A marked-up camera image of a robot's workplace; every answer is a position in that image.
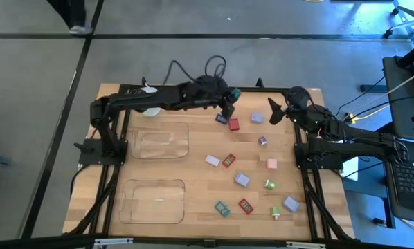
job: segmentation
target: clear plastic tray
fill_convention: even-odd
[[[125,182],[120,200],[122,223],[180,223],[186,188],[182,180]]]
[[[175,159],[188,155],[188,125],[184,122],[135,120],[132,156],[137,159]]]

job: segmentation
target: shoe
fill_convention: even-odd
[[[72,34],[72,35],[88,35],[92,31],[93,31],[93,29],[91,27],[88,27],[88,26],[83,27],[83,26],[75,25],[75,26],[70,28],[69,34]]]

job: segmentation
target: concrete floor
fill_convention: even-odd
[[[96,0],[87,3],[91,16]],[[389,16],[392,9],[391,3],[301,0],[288,4],[275,0],[111,0],[105,1],[96,32],[382,34],[400,22],[398,17]],[[66,31],[45,1],[0,1],[0,33]],[[405,30],[395,33],[404,34]],[[83,39],[0,40],[0,154],[12,159],[11,166],[0,166],[0,239],[18,236],[83,43]],[[89,126],[89,103],[100,83],[137,83],[144,76],[160,84],[172,59],[198,75],[206,59],[218,54],[227,59],[224,77],[230,85],[253,86],[261,77],[267,86],[319,87],[327,107],[336,111],[359,94],[360,84],[381,78],[382,57],[403,55],[412,47],[411,42],[403,40],[93,40],[34,236],[61,233],[69,183],[78,161],[73,143],[84,138]],[[178,70],[170,77],[173,83],[185,80]],[[360,102],[376,96],[366,95]],[[390,113],[382,111],[357,126],[376,129],[387,120]],[[384,217],[380,199],[351,192],[347,199],[358,239],[414,247],[414,230],[400,221],[396,230],[370,222],[373,217]]]

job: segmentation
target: keyboard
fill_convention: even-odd
[[[405,208],[414,210],[414,164],[394,164],[392,169],[398,203]]]

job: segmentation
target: wooden tabletop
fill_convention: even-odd
[[[98,98],[117,93],[119,86],[101,84]],[[319,89],[308,90],[315,103],[323,104]],[[234,104],[233,117],[240,123],[240,130],[234,132],[215,121],[219,109],[161,110],[153,118],[133,111],[127,132],[129,149],[120,170],[109,234],[310,239],[303,183],[294,159],[294,126],[286,118],[277,125],[269,124],[271,110],[267,97],[285,103],[279,93],[242,93]],[[251,123],[252,112],[263,113],[264,123]],[[259,146],[261,136],[267,138],[268,146]],[[237,157],[229,168],[222,164],[213,167],[205,162],[207,155],[224,160],[229,153]],[[268,158],[278,161],[277,169],[267,169]],[[247,187],[234,182],[238,172],[250,178]],[[94,165],[76,178],[64,232],[72,230],[93,205],[100,173],[101,166]],[[341,179],[327,170],[320,173],[328,210],[344,231],[354,236]],[[274,190],[264,188],[266,179],[276,183]],[[282,206],[288,196],[300,203],[294,213]],[[238,205],[243,198],[254,207],[251,214],[246,214]],[[231,211],[225,218],[214,208],[218,201]],[[272,206],[280,208],[277,221],[270,214]],[[322,237],[320,216],[316,207],[314,210],[318,234]],[[102,229],[104,214],[105,207],[100,213],[97,231]]]

